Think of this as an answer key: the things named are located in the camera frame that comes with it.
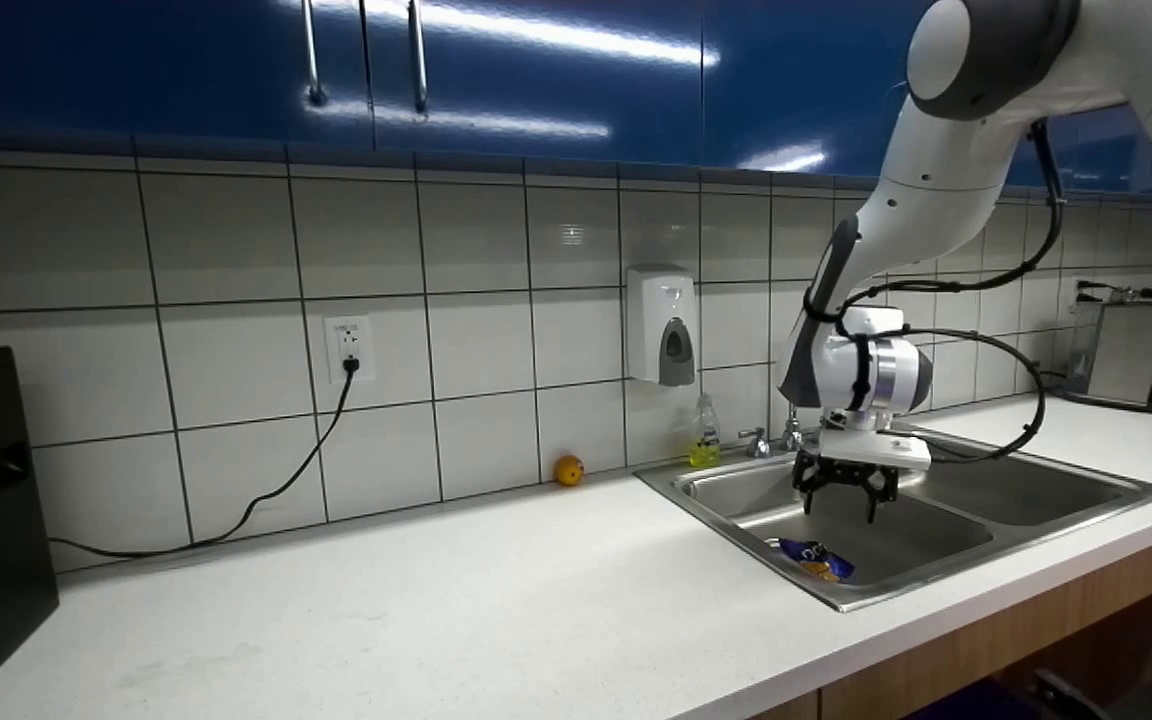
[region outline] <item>white tile wall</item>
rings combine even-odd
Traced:
[[[144,177],[163,303],[296,297],[288,180]]]
[[[163,547],[190,529],[230,529],[328,426],[323,315],[372,324],[378,371],[355,379],[319,464],[249,533],[523,486],[560,452],[594,470],[677,464],[700,385],[648,389],[622,367],[622,274],[643,263],[700,273],[700,379],[723,435],[781,430],[777,385],[803,279],[859,199],[767,193],[763,177],[411,177],[0,151],[0,344],[19,356],[51,533]],[[1073,251],[1085,263],[1056,251],[1024,286],[976,303],[894,301],[911,324],[964,321],[1056,367],[1073,353],[1077,274],[1152,279],[1152,202],[1081,210],[1090,226],[1130,217],[1130,233],[1085,237]],[[980,245],[919,273],[1000,273],[1037,245],[1041,219],[1031,199],[1003,199]],[[1024,389],[990,347],[926,347],[936,404]]]
[[[323,484],[334,519],[435,504],[433,404],[349,412],[323,447]]]
[[[0,309],[154,303],[133,171],[0,169]]]
[[[536,395],[477,395],[442,404],[445,495],[481,495],[539,481]]]
[[[182,461],[196,540],[230,533],[244,517],[254,495],[288,484],[311,438],[318,426],[309,414],[182,430]],[[304,523],[323,523],[323,481],[318,461],[286,495],[256,504],[239,536],[265,536]]]

